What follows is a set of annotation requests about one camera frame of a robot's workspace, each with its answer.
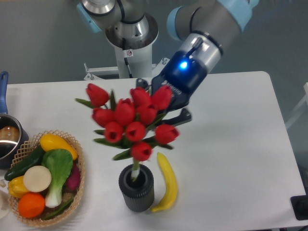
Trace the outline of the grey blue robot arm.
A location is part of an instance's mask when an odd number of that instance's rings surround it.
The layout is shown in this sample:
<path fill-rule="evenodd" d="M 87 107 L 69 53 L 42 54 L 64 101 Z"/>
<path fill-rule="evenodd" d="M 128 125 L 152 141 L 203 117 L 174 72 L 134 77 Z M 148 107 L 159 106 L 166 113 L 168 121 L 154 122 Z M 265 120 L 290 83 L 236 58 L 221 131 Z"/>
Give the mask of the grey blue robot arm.
<path fill-rule="evenodd" d="M 256 5 L 256 0 L 201 0 L 175 8 L 167 18 L 167 29 L 182 45 L 156 69 L 152 45 L 158 25 L 141 0 L 82 0 L 77 9 L 93 32 L 105 32 L 115 50 L 120 78 L 135 78 L 137 86 L 151 93 L 162 85 L 171 87 L 167 110 L 181 113 L 165 123 L 177 126 L 191 120 L 186 108 L 190 97 L 244 30 Z"/>

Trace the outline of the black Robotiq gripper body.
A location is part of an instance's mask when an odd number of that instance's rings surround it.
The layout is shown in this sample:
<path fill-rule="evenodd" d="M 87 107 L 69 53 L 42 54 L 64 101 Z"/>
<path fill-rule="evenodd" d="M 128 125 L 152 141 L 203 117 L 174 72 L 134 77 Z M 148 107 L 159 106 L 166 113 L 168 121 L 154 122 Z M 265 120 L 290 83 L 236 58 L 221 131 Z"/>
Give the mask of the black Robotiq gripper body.
<path fill-rule="evenodd" d="M 173 99 L 167 110 L 174 111 L 189 104 L 190 97 L 207 75 L 206 67 L 183 51 L 176 52 L 167 65 L 152 79 L 152 93 L 161 86 L 171 88 Z"/>

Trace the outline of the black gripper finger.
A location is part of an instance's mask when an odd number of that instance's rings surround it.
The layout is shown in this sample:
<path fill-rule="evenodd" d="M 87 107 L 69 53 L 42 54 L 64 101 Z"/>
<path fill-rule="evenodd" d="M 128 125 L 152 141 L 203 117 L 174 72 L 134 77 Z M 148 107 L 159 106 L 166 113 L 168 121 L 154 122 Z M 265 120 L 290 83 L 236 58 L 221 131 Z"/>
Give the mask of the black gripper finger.
<path fill-rule="evenodd" d="M 182 108 L 180 114 L 171 119 L 162 120 L 159 124 L 179 126 L 192 121 L 192 114 L 187 108 Z"/>
<path fill-rule="evenodd" d="M 135 87 L 140 87 L 144 89 L 146 92 L 151 92 L 151 85 L 148 83 L 146 79 L 137 78 Z"/>

